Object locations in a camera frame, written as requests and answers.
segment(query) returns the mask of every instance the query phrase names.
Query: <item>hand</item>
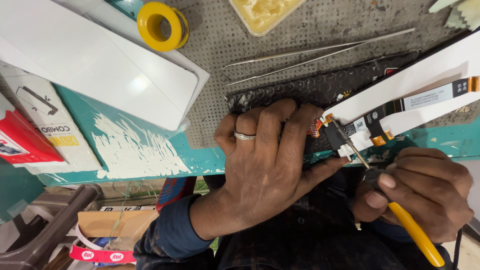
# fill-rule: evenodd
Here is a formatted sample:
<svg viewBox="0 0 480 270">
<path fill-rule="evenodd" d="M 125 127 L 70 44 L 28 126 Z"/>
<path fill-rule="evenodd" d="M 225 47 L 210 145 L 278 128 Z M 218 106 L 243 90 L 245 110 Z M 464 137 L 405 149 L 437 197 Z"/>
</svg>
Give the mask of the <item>hand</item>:
<svg viewBox="0 0 480 270">
<path fill-rule="evenodd" d="M 279 214 L 349 162 L 347 158 L 327 159 L 302 172 L 306 132 L 323 112 L 310 104 L 297 109 L 294 100 L 283 99 L 240 116 L 225 116 L 215 141 L 226 156 L 227 180 L 190 208 L 192 226 L 202 239 L 238 232 Z M 236 139 L 235 128 L 256 139 Z"/>
<path fill-rule="evenodd" d="M 378 177 L 385 194 L 403 207 L 434 243 L 451 242 L 473 217 L 467 196 L 473 180 L 464 166 L 434 148 L 409 147 L 400 151 L 388 174 Z M 401 225 L 387 208 L 387 200 L 362 182 L 356 192 L 353 214 L 370 222 L 382 216 Z"/>
</svg>

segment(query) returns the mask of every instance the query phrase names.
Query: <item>plastic container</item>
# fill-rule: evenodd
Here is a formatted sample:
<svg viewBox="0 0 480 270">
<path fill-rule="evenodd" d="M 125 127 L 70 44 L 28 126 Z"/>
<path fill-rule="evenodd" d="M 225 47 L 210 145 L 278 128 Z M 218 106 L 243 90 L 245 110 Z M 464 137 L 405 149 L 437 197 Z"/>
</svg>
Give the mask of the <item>plastic container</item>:
<svg viewBox="0 0 480 270">
<path fill-rule="evenodd" d="M 228 0 L 248 31 L 265 36 L 306 0 Z"/>
</svg>

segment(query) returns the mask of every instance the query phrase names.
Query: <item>black bubble wrap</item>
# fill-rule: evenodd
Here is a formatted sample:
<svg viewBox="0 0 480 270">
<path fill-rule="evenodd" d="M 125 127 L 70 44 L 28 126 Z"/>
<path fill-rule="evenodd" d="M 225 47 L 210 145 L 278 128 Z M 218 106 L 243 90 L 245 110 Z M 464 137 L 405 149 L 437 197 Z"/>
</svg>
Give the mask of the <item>black bubble wrap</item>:
<svg viewBox="0 0 480 270">
<path fill-rule="evenodd" d="M 416 50 L 292 81 L 242 90 L 225 96 L 228 110 L 241 114 L 252 108 L 268 106 L 283 98 L 292 98 L 298 105 L 311 103 L 320 108 L 328 108 L 337 102 L 339 95 L 366 89 L 382 79 L 387 69 L 404 67 L 415 61 L 419 54 L 420 51 Z M 307 136 L 305 153 L 327 150 L 331 150 L 331 147 L 323 132 L 320 132 L 318 138 Z"/>
</svg>

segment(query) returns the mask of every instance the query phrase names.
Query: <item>green string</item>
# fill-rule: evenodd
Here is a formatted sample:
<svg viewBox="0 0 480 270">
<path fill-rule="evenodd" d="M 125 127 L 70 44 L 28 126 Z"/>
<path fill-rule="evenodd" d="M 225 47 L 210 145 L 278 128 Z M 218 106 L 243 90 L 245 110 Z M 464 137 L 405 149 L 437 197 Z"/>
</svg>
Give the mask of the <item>green string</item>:
<svg viewBox="0 0 480 270">
<path fill-rule="evenodd" d="M 140 189 L 142 188 L 142 186 L 145 186 L 144 185 L 144 182 L 142 180 L 135 180 L 135 181 L 130 181 L 127 185 L 127 192 L 126 193 L 123 193 L 121 191 L 118 191 L 115 186 L 113 185 L 112 183 L 112 188 L 113 190 L 115 190 L 116 192 L 122 194 L 125 196 L 125 199 L 123 200 L 122 204 L 121 204 L 121 208 L 120 208 L 120 217 L 119 219 L 117 220 L 117 222 L 115 222 L 115 225 L 113 225 L 113 228 L 112 230 L 110 231 L 110 235 L 108 236 L 108 249 L 110 249 L 110 241 L 112 239 L 112 233 L 113 231 L 115 230 L 115 228 L 117 227 L 117 225 L 120 223 L 120 220 L 121 220 L 121 217 L 123 215 L 123 205 L 125 204 L 125 202 L 127 201 L 127 198 L 131 197 L 132 196 L 132 187 L 134 187 L 136 184 L 136 186 L 138 187 L 138 191 L 140 191 Z M 152 185 L 147 182 L 148 186 L 152 189 L 152 192 L 154 193 L 155 197 L 152 197 L 152 195 L 150 194 L 150 190 L 148 190 L 148 188 L 145 186 L 145 189 L 147 190 L 147 193 L 150 197 L 154 198 L 155 200 L 158 199 L 157 195 L 156 195 L 156 192 L 155 192 L 155 189 L 153 189 Z"/>
</svg>

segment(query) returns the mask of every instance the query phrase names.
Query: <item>cloth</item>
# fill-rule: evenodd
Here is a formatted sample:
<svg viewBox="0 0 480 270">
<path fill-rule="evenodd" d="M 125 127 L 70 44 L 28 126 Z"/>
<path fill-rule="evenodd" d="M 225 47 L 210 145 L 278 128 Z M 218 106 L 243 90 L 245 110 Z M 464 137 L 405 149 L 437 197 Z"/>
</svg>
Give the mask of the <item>cloth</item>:
<svg viewBox="0 0 480 270">
<path fill-rule="evenodd" d="M 189 223 L 188 207 L 198 196 L 167 205 L 135 245 L 136 267 L 142 270 L 436 269 L 401 226 L 375 221 L 363 223 L 362 230 L 358 230 L 344 190 L 331 183 L 332 179 L 320 183 L 291 207 L 261 224 L 224 236 L 215 256 L 207 247 L 209 241 L 200 239 Z M 441 245 L 436 247 L 445 260 L 445 269 L 450 269 L 447 251 Z"/>
</svg>

